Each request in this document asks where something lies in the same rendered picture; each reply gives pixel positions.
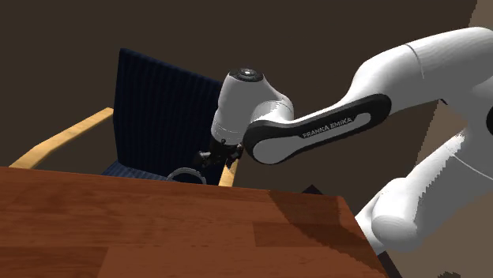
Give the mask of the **dark blue wooden-armed chair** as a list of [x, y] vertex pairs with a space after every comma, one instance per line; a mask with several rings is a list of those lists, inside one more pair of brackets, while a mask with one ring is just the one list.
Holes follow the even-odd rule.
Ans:
[[[55, 150], [104, 122], [114, 127], [117, 160], [104, 174], [167, 181], [180, 167], [190, 167], [207, 184], [232, 186], [238, 166], [195, 166], [193, 158], [209, 147], [210, 126], [221, 82], [136, 51], [119, 52], [114, 106], [104, 108], [37, 144], [12, 165], [33, 169]], [[171, 181], [201, 183], [181, 174]]]

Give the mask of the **brown wooden table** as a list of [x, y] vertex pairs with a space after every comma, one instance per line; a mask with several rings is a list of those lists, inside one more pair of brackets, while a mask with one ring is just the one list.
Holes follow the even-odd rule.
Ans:
[[389, 278], [341, 197], [0, 167], [0, 278]]

